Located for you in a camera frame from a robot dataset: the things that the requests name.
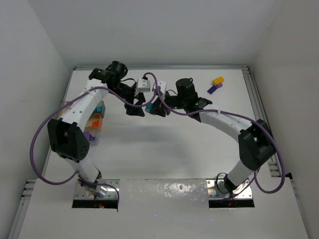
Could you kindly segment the purple arch lego brick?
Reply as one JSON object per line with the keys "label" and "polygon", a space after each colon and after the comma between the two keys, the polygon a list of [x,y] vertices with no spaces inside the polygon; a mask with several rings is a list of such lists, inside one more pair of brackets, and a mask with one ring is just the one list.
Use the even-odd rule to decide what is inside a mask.
{"label": "purple arch lego brick", "polygon": [[89,142],[95,142],[95,136],[92,135],[90,132],[86,131],[84,132],[84,135],[86,137],[86,139],[89,141]]}

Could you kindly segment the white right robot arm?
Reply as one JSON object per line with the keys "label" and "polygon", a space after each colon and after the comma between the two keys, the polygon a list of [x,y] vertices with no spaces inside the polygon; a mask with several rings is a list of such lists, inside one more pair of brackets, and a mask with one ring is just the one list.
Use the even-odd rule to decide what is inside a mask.
{"label": "white right robot arm", "polygon": [[261,119],[252,123],[240,116],[220,113],[212,101],[198,96],[191,78],[180,79],[175,85],[175,96],[168,93],[164,82],[153,85],[152,91],[161,97],[159,105],[162,108],[184,110],[190,118],[215,127],[239,144],[239,161],[216,186],[219,194],[232,194],[275,154],[275,148],[268,137],[268,125]]}

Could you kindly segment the teal 2x4 lego brick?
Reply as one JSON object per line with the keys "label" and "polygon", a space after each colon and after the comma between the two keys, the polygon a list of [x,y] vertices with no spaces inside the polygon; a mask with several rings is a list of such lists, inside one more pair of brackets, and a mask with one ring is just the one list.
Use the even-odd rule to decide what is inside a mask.
{"label": "teal 2x4 lego brick", "polygon": [[101,113],[102,110],[103,110],[102,107],[96,107],[96,108],[94,109],[94,112],[95,112],[95,113]]}

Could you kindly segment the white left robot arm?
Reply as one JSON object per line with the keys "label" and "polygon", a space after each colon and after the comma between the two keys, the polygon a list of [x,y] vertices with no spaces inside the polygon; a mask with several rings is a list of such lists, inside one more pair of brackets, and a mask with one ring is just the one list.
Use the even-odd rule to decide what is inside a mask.
{"label": "white left robot arm", "polygon": [[143,77],[132,86],[128,86],[121,81],[127,73],[126,65],[118,61],[113,61],[106,69],[95,68],[82,92],[84,96],[72,103],[59,119],[51,119],[48,122],[51,150],[65,159],[90,183],[96,182],[100,171],[90,159],[86,159],[90,143],[83,131],[98,103],[108,94],[108,90],[127,102],[125,107],[128,114],[144,116],[138,105],[146,101],[144,93],[151,90],[151,84]]}

